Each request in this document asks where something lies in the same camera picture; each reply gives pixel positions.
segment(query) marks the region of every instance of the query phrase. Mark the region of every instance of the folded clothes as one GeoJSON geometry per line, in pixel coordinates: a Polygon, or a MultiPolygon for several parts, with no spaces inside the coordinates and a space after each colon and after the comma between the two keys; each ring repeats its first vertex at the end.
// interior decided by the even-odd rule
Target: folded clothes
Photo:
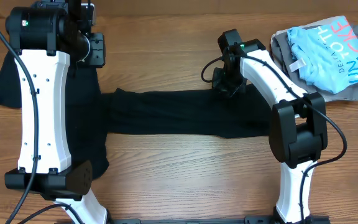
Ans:
{"type": "MultiPolygon", "coordinates": [[[[317,26],[304,26],[305,29],[316,28],[317,26]]],[[[358,38],[358,25],[353,26],[353,31],[358,38]]],[[[333,94],[328,91],[320,90],[316,88],[314,85],[307,85],[306,82],[299,78],[299,71],[291,72],[289,66],[295,62],[293,59],[291,48],[288,44],[288,34],[284,32],[284,30],[279,31],[278,35],[274,35],[272,37],[272,54],[273,59],[276,64],[282,67],[282,70],[288,74],[290,80],[299,86],[300,88],[306,90],[308,93],[319,92],[321,96],[323,96],[326,102],[336,101],[336,100],[351,100],[358,101],[358,83],[347,87],[345,90],[333,94]]]]}
{"type": "MultiPolygon", "coordinates": [[[[222,138],[265,136],[271,110],[255,86],[230,100],[214,90],[101,94],[95,68],[69,68],[66,136],[73,162],[90,160],[93,178],[109,166],[108,132],[124,134],[207,134],[222,138]]],[[[0,71],[0,105],[21,107],[19,74],[7,54],[0,71]]]]}
{"type": "Polygon", "coordinates": [[[336,94],[358,83],[358,40],[344,16],[328,25],[294,27],[287,33],[294,57],[306,63],[299,68],[306,84],[336,94]]]}

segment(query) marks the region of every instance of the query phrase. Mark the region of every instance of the blue t-shirt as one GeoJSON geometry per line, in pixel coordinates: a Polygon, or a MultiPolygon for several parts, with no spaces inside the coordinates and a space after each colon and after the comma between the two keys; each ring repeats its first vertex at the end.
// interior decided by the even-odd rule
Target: blue t-shirt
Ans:
{"type": "Polygon", "coordinates": [[[314,29],[287,32],[294,58],[305,61],[299,74],[308,85],[336,94],[358,82],[358,39],[344,16],[314,29]]]}

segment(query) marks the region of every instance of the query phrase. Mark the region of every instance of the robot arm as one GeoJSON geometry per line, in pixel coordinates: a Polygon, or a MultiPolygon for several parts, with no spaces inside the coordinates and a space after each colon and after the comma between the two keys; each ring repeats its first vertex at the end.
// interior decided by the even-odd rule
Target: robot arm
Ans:
{"type": "MultiPolygon", "coordinates": [[[[231,97],[242,90],[246,80],[250,80],[272,109],[269,144],[275,158],[281,163],[280,196],[274,209],[275,221],[298,223],[301,221],[301,180],[304,171],[317,163],[321,150],[327,147],[326,121],[288,92],[271,69],[281,76],[296,95],[325,114],[324,99],[318,93],[309,95],[296,86],[274,64],[266,48],[258,40],[242,42],[236,30],[229,30],[220,36],[218,44],[225,65],[223,69],[215,68],[213,88],[231,97]],[[261,60],[271,68],[241,55],[261,60]],[[299,117],[306,118],[306,122],[296,125],[295,119],[299,117]]],[[[306,219],[311,218],[308,198],[312,173],[313,169],[306,176],[302,192],[306,219]]]]}
{"type": "MultiPolygon", "coordinates": [[[[300,97],[307,92],[296,86],[272,61],[266,50],[255,50],[249,52],[248,56],[261,59],[273,67],[284,79],[288,86],[300,97]]],[[[296,98],[288,92],[276,75],[266,66],[255,60],[241,58],[240,70],[244,78],[250,80],[265,98],[266,102],[273,108],[273,105],[284,101],[293,101],[296,98]]],[[[286,163],[281,163],[281,179],[280,179],[280,196],[275,207],[277,215],[284,223],[296,223],[301,220],[299,194],[302,175],[304,171],[311,165],[313,161],[306,161],[298,164],[296,168],[290,168],[286,163]]],[[[303,212],[306,217],[310,215],[308,199],[310,192],[311,176],[313,169],[308,172],[303,187],[303,212]]]]}
{"type": "Polygon", "coordinates": [[[39,111],[39,136],[36,136],[39,161],[31,191],[45,200],[69,205],[76,214],[66,212],[75,223],[105,224],[109,223],[108,211],[91,190],[91,163],[71,162],[65,129],[65,86],[70,64],[104,65],[104,36],[91,33],[94,19],[88,21],[85,17],[88,12],[94,17],[94,5],[90,6],[88,11],[89,5],[81,5],[80,0],[37,1],[32,7],[15,7],[7,18],[10,45],[31,74],[36,91],[30,92],[24,71],[16,61],[21,81],[22,148],[18,167],[5,174],[5,185],[15,190],[29,186],[34,164],[32,94],[35,94],[39,111]]]}

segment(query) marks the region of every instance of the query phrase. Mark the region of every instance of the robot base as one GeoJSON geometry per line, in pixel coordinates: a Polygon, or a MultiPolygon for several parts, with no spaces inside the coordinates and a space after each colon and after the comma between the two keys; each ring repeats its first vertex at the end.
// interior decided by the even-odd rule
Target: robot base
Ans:
{"type": "MultiPolygon", "coordinates": [[[[312,217],[306,218],[306,223],[310,224],[331,224],[329,217],[312,217]]],[[[55,224],[74,224],[70,223],[55,223],[55,224]]],[[[123,219],[113,220],[108,218],[107,224],[281,224],[277,221],[276,216],[247,216],[245,218],[217,218],[217,219],[189,219],[189,220],[146,220],[139,219],[123,219]]]]}

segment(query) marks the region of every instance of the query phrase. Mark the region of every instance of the clothing tag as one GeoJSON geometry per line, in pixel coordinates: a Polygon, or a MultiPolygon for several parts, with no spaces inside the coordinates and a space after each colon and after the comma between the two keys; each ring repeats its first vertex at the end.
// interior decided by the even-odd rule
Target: clothing tag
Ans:
{"type": "Polygon", "coordinates": [[[294,72],[305,65],[306,65],[305,61],[303,60],[303,58],[301,58],[290,65],[290,70],[291,72],[294,72]]]}

